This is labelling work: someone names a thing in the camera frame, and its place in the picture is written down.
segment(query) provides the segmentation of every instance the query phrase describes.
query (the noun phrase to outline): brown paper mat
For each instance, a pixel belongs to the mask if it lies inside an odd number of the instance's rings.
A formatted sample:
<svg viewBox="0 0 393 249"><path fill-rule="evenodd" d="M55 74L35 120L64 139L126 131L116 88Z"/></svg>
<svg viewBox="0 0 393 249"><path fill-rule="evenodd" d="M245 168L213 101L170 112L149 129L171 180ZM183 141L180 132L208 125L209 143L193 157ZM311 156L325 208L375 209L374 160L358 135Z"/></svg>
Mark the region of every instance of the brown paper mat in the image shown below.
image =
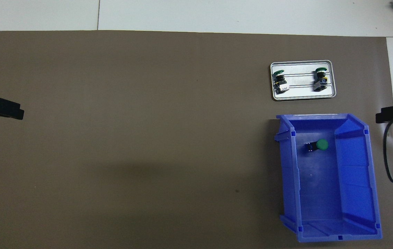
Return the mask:
<svg viewBox="0 0 393 249"><path fill-rule="evenodd" d="M272 100L270 63L320 59L335 98ZM0 96L25 110L0 118L0 248L393 248L385 38L2 31ZM340 112L370 126L384 238L298 243L271 119Z"/></svg>

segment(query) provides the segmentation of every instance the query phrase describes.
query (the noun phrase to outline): blue plastic bin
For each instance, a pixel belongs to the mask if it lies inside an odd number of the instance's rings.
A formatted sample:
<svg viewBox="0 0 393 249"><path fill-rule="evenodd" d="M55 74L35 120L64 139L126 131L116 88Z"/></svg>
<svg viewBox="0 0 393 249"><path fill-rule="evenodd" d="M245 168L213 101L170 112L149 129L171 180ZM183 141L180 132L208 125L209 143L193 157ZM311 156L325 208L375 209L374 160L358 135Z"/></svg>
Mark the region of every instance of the blue plastic bin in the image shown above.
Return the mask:
<svg viewBox="0 0 393 249"><path fill-rule="evenodd" d="M349 113L277 118L284 225L299 242L381 239L369 126ZM319 139L328 149L309 152Z"/></svg>

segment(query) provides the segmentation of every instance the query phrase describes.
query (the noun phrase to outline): storage bin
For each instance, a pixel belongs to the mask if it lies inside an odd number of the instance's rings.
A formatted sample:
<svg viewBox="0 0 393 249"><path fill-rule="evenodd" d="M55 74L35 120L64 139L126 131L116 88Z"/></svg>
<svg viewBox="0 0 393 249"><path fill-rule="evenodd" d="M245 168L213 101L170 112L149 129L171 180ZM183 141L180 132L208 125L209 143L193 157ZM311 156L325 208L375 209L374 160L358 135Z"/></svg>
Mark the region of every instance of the storage bin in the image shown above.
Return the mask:
<svg viewBox="0 0 393 249"><path fill-rule="evenodd" d="M278 115L283 224L299 242L381 239L369 127L354 115ZM326 150L306 144L327 140Z"/></svg>

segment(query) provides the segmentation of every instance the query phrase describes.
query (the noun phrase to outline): green button cap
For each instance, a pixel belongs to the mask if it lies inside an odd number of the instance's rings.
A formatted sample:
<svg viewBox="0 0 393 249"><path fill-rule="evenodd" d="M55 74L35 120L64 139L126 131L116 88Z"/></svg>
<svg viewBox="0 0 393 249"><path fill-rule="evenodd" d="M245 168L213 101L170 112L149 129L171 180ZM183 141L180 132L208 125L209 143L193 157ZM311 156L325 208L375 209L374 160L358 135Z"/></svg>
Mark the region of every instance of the green button cap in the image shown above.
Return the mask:
<svg viewBox="0 0 393 249"><path fill-rule="evenodd" d="M325 139L320 139L316 142L316 147L322 151L325 151L327 148L329 148L329 143Z"/></svg>
<svg viewBox="0 0 393 249"><path fill-rule="evenodd" d="M327 71L327 68L325 68L325 67L319 67L319 68L317 68L315 71L316 71L316 72L318 72L318 71Z"/></svg>
<svg viewBox="0 0 393 249"><path fill-rule="evenodd" d="M274 72L274 75L280 74L282 72L284 72L284 70L278 70L278 71Z"/></svg>

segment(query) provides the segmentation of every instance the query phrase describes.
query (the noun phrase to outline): metal tray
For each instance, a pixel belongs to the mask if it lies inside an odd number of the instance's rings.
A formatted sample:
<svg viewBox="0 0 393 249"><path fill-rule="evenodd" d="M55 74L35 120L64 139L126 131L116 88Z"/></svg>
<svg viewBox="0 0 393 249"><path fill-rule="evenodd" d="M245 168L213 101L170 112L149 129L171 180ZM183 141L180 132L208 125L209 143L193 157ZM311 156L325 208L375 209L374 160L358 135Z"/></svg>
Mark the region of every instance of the metal tray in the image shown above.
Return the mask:
<svg viewBox="0 0 393 249"><path fill-rule="evenodd" d="M328 84L326 89L315 92L313 90L313 83L316 80L315 69L319 67L327 68L326 77L328 78ZM279 94L276 93L274 88L274 72L278 70L284 70L285 80L290 85L289 91ZM270 76L272 77L272 95L276 101L333 98L336 96L332 62L329 60L274 62L270 65Z"/></svg>

